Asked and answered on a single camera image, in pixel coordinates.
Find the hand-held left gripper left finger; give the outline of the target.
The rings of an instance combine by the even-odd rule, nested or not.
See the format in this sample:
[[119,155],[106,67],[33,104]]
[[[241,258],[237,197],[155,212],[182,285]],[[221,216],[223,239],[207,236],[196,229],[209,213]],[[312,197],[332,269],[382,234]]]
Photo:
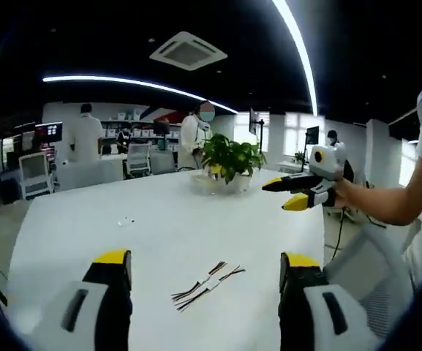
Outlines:
[[128,350],[131,251],[94,259],[83,279],[69,283],[47,306],[37,325],[41,350]]

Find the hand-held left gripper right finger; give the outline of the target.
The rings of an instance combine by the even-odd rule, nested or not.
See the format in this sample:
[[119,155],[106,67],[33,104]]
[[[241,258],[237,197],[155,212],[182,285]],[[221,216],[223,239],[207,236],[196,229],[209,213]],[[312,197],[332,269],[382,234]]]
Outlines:
[[366,311],[344,288],[328,282],[316,260],[281,253],[281,350],[375,350],[379,339]]

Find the person's right hand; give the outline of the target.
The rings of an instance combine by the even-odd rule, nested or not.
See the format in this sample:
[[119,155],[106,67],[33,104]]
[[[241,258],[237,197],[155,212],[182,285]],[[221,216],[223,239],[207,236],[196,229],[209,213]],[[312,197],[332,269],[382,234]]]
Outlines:
[[336,193],[334,207],[342,208],[356,208],[359,185],[342,178],[334,185]]

